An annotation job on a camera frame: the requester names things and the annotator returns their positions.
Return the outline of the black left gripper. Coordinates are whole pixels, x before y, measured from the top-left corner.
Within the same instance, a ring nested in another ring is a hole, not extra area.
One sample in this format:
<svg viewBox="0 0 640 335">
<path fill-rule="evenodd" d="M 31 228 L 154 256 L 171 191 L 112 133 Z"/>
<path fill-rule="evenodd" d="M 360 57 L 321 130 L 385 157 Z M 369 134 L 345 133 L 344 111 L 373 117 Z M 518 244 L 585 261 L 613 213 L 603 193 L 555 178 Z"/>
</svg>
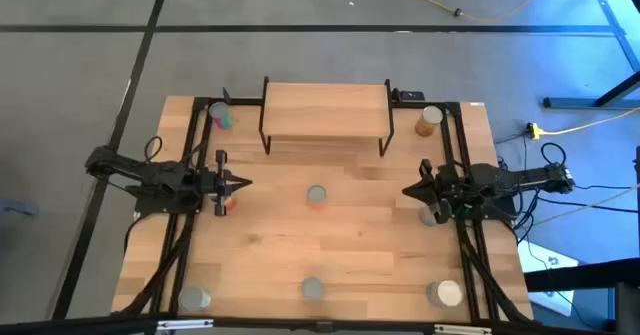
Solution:
<svg viewBox="0 0 640 335">
<path fill-rule="evenodd" d="M 224 150 L 215 151 L 214 170 L 210 170 L 207 165 L 199 168 L 199 188 L 203 195 L 207 196 L 214 205 L 216 216 L 225 216 L 227 213 L 225 201 L 228 198 L 228 191 L 235 192 L 252 184 L 250 179 L 234 175 L 227 172 L 227 153 Z"/>
</svg>

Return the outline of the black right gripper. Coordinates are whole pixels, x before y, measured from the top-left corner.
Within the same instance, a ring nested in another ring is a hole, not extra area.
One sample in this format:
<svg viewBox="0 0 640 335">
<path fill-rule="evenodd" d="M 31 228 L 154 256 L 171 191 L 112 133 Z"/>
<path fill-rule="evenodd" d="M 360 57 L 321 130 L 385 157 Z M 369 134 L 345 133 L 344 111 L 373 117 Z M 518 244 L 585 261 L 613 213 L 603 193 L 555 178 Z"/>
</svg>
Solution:
<svg viewBox="0 0 640 335">
<path fill-rule="evenodd" d="M 420 179 L 402 191 L 405 196 L 423 201 L 434 222 L 438 225 L 446 223 L 452 217 L 451 202 L 456 193 L 456 183 L 458 174 L 454 165 L 444 164 L 437 168 L 437 173 L 433 174 L 433 166 L 429 159 L 423 159 L 420 164 Z"/>
</svg>

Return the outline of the blue and yellow can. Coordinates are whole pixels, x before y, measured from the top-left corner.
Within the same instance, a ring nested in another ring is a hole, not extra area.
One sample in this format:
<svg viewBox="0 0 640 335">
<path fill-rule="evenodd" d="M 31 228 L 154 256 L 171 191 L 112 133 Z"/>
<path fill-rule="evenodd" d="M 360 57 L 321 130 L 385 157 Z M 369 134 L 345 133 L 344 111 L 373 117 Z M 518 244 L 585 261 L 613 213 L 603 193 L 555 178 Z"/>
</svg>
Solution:
<svg viewBox="0 0 640 335">
<path fill-rule="evenodd" d="M 442 280 L 428 284 L 426 297 L 430 304 L 443 308 L 456 307 L 464 299 L 461 286 L 454 280 Z"/>
<path fill-rule="evenodd" d="M 419 211 L 420 221 L 428 227 L 434 227 L 439 224 L 438 215 L 439 212 L 436 205 L 425 205 Z"/>
</svg>

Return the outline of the pink and teal can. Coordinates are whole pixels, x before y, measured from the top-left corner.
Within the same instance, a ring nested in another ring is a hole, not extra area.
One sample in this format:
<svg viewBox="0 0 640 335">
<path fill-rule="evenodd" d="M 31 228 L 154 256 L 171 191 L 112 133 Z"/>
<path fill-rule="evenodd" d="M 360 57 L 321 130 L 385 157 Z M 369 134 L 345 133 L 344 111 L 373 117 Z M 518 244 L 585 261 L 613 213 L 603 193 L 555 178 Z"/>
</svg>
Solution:
<svg viewBox="0 0 640 335">
<path fill-rule="evenodd" d="M 208 112 L 218 128 L 223 130 L 232 128 L 231 107 L 228 104 L 224 102 L 213 103 L 209 106 Z"/>
</svg>

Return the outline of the orange beans can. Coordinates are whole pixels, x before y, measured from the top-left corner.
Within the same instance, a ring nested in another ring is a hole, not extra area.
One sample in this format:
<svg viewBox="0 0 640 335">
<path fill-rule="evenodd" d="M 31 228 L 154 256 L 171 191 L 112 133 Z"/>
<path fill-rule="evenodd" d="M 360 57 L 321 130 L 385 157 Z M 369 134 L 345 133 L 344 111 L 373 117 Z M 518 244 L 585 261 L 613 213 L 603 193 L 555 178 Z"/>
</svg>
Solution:
<svg viewBox="0 0 640 335">
<path fill-rule="evenodd" d="M 414 130 L 420 136 L 430 136 L 435 129 L 440 126 L 442 120 L 443 113 L 438 107 L 427 106 L 422 110 L 414 126 Z"/>
</svg>

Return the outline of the orange red can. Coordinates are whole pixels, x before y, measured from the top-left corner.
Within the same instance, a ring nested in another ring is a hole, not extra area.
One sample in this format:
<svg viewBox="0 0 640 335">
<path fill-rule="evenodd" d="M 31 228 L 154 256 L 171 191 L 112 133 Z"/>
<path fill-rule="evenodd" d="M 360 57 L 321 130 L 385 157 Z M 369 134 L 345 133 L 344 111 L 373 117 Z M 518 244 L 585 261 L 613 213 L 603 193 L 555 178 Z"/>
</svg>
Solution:
<svg viewBox="0 0 640 335">
<path fill-rule="evenodd" d="M 312 185 L 306 193 L 307 205 L 313 210 L 322 210 L 326 207 L 327 190 L 321 185 Z"/>
</svg>

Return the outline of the white can with green print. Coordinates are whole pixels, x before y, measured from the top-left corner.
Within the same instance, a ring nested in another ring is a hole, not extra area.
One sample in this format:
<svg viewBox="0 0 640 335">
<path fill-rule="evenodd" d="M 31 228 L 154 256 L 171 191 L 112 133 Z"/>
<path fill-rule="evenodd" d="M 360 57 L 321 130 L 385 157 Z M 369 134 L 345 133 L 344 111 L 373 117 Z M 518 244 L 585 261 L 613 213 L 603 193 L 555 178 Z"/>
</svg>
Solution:
<svg viewBox="0 0 640 335">
<path fill-rule="evenodd" d="M 211 304 L 211 295 L 201 287 L 185 287 L 178 297 L 179 307 L 184 311 L 204 310 Z"/>
</svg>

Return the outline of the wooden shelf with black legs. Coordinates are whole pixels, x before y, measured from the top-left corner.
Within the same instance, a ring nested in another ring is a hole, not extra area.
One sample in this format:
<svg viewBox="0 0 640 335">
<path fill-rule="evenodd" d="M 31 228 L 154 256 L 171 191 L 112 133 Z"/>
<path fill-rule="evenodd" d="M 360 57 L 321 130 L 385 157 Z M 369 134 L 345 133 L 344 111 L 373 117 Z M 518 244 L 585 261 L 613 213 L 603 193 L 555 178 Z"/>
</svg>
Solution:
<svg viewBox="0 0 640 335">
<path fill-rule="evenodd" d="M 263 80 L 258 132 L 266 153 L 277 137 L 375 138 L 383 157 L 395 133 L 391 83 Z"/>
</svg>

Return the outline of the yellow can with black beans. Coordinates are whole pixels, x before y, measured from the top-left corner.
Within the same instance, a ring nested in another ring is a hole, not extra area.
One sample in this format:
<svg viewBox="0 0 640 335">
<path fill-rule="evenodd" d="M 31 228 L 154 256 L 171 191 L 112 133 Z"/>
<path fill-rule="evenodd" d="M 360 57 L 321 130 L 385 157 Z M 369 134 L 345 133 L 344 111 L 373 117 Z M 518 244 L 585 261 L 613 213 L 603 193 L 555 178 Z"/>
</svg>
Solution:
<svg viewBox="0 0 640 335">
<path fill-rule="evenodd" d="M 325 297 L 325 284 L 317 277 L 305 278 L 300 286 L 301 294 L 306 300 L 319 301 Z"/>
</svg>

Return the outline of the white printed paper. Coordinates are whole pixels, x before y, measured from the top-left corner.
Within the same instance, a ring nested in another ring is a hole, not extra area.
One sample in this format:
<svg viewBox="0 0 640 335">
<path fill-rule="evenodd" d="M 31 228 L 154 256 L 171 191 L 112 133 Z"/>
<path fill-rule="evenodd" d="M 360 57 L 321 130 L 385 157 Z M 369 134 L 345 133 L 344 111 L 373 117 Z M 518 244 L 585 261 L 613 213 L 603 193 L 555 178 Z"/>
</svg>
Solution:
<svg viewBox="0 0 640 335">
<path fill-rule="evenodd" d="M 526 240 L 518 245 L 518 255 L 524 273 L 558 268 L 577 267 L 579 261 L 554 252 Z M 536 305 L 569 317 L 573 309 L 574 291 L 528 292 L 529 300 Z"/>
</svg>

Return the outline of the black metal beam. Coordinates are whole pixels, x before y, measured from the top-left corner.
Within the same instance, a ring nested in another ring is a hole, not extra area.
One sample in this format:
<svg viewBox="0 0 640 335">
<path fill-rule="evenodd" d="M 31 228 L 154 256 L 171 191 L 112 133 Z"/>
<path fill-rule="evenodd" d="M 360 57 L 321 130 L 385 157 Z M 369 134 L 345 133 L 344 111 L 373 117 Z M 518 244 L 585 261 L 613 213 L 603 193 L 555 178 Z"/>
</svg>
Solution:
<svg viewBox="0 0 640 335">
<path fill-rule="evenodd" d="M 615 288 L 618 284 L 640 288 L 640 257 L 543 269 L 525 273 L 524 278 L 530 292 Z"/>
</svg>

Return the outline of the grey cabinet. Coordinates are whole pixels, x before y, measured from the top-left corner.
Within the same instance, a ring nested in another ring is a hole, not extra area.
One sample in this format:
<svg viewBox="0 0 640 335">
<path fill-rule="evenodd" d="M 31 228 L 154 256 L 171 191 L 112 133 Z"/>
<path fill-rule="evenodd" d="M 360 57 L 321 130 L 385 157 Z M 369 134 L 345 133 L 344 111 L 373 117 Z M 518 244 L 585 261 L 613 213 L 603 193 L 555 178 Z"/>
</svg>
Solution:
<svg viewBox="0 0 640 335">
<path fill-rule="evenodd" d="M 616 285 L 615 317 L 616 335 L 640 335 L 640 288 Z"/>
</svg>

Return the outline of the black aluminium table frame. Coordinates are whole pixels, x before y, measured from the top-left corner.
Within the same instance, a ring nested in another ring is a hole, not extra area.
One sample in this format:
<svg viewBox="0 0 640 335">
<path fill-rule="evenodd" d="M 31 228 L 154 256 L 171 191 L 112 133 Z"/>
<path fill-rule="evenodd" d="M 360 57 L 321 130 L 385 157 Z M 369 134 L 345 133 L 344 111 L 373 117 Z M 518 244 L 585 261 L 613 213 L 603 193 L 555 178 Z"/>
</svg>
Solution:
<svg viewBox="0 0 640 335">
<path fill-rule="evenodd" d="M 178 125 L 183 128 L 188 128 L 187 133 L 191 136 L 191 133 L 195 131 L 191 121 L 189 126 L 186 126 L 184 120 L 184 114 L 178 114 L 178 110 L 183 113 L 186 110 L 186 106 L 190 105 L 191 101 L 193 106 L 191 116 L 198 115 L 198 105 L 200 108 L 204 107 L 205 101 L 210 104 L 223 101 L 220 98 L 193 98 L 193 100 L 187 101 L 187 97 L 168 97 L 162 115 L 162 120 L 159 125 L 160 129 L 164 129 L 167 135 L 165 137 L 165 145 L 169 142 L 169 133 L 175 138 L 178 129 Z M 260 115 L 260 99 L 258 98 L 245 98 L 237 100 L 229 100 L 229 105 L 233 108 L 234 121 L 239 121 L 239 125 L 235 125 L 234 129 L 229 130 L 226 133 L 235 133 L 242 136 L 252 136 L 249 140 L 256 140 L 258 136 L 258 130 L 253 130 L 253 127 L 258 127 L 259 115 Z M 402 143 L 408 146 L 407 141 L 410 139 L 419 139 L 419 137 L 407 137 L 400 134 L 401 131 L 407 130 L 409 122 L 413 119 L 411 116 L 417 116 L 418 110 L 422 110 L 425 106 L 437 106 L 443 112 L 447 113 L 450 117 L 448 123 L 443 123 L 442 130 L 436 131 L 436 135 L 441 134 L 443 140 L 434 142 L 433 135 L 431 138 L 426 138 L 430 141 L 431 146 L 440 146 L 442 150 L 437 150 L 434 155 L 434 162 L 446 161 L 456 166 L 456 170 L 462 170 L 463 163 L 466 167 L 469 165 L 469 149 L 471 149 L 471 160 L 487 160 L 490 155 L 495 155 L 495 151 L 491 143 L 490 128 L 488 125 L 488 119 L 486 109 L 483 103 L 469 103 L 469 102 L 404 102 L 400 103 L 393 101 L 394 119 L 396 122 L 395 138 L 397 143 Z M 215 324 L 212 328 L 258 328 L 258 329 L 289 329 L 291 331 L 308 330 L 319 334 L 331 334 L 338 331 L 401 331 L 401 332 L 414 332 L 423 333 L 425 335 L 434 335 L 435 324 L 451 324 L 462 326 L 476 326 L 491 328 L 493 335 L 616 335 L 611 332 L 601 331 L 588 331 L 567 329 L 558 327 L 546 327 L 536 322 L 530 321 L 529 323 L 508 322 L 505 320 L 498 320 L 497 316 L 491 315 L 491 319 L 470 317 L 469 311 L 474 316 L 478 315 L 473 309 L 476 305 L 481 315 L 483 308 L 480 305 L 481 301 L 485 299 L 488 303 L 498 302 L 503 300 L 495 300 L 490 295 L 471 296 L 472 300 L 470 306 L 472 310 L 464 310 L 461 312 L 465 317 L 463 320 L 450 320 L 445 317 L 434 317 L 438 308 L 426 309 L 431 312 L 430 317 L 420 318 L 415 321 L 402 321 L 404 318 L 399 312 L 392 314 L 391 308 L 385 312 L 385 316 L 389 317 L 390 321 L 376 320 L 377 318 L 364 318 L 364 313 L 358 315 L 356 319 L 338 318 L 337 315 L 328 315 L 328 313 L 319 314 L 317 316 L 311 315 L 295 315 L 292 312 L 295 309 L 285 309 L 282 305 L 278 308 L 281 313 L 275 313 L 275 315 L 269 317 L 241 317 L 241 316 L 218 316 L 218 313 L 214 315 L 202 315 L 202 314 L 182 314 L 176 313 L 174 310 L 169 312 L 150 312 L 142 314 L 119 314 L 118 312 L 101 317 L 90 318 L 73 318 L 73 319 L 56 319 L 39 322 L 27 322 L 16 324 L 2 324 L 0 325 L 0 335 L 129 335 L 142 332 L 156 332 L 157 323 L 162 320 L 182 320 L 182 319 L 213 319 Z"/>
</svg>

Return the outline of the silver metal bracket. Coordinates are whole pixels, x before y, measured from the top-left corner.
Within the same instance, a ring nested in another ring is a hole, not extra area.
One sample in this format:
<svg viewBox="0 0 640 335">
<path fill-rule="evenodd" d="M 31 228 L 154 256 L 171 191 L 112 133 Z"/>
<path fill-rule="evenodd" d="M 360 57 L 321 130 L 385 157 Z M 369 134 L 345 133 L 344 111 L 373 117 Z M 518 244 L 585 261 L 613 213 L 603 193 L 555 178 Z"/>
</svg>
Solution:
<svg viewBox="0 0 640 335">
<path fill-rule="evenodd" d="M 435 324 L 434 335 L 493 335 L 493 332 L 486 327 Z"/>
<path fill-rule="evenodd" d="M 162 320 L 157 323 L 157 331 L 177 331 L 212 328 L 215 322 L 213 319 L 182 319 L 182 320 Z"/>
</svg>

